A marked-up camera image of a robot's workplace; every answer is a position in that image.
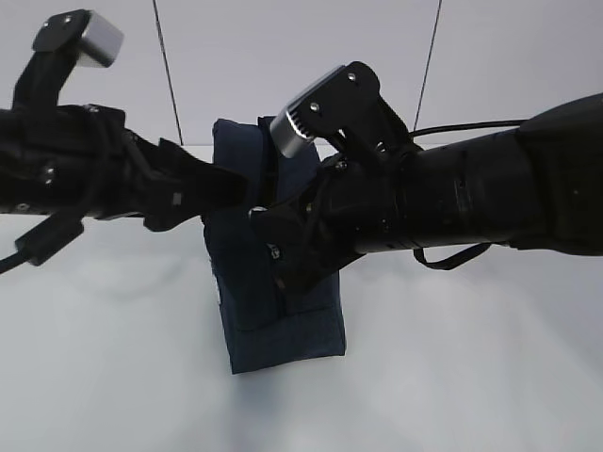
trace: white wall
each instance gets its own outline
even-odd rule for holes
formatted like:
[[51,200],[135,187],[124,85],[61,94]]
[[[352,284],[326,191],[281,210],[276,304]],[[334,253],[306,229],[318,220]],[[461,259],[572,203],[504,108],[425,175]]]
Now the white wall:
[[[435,0],[158,5],[197,155],[215,118],[276,113],[354,59],[414,119]],[[37,27],[73,8],[97,9],[126,43],[111,69],[78,68],[61,101],[121,107],[148,139],[177,139],[150,0],[0,2],[3,105]],[[444,0],[419,126],[603,91],[602,14],[597,0]],[[0,252],[37,221],[1,218]],[[46,266],[0,278],[0,450],[600,449],[600,259],[499,249],[440,273],[370,256],[342,274],[348,356],[233,377],[202,232],[87,221]]]

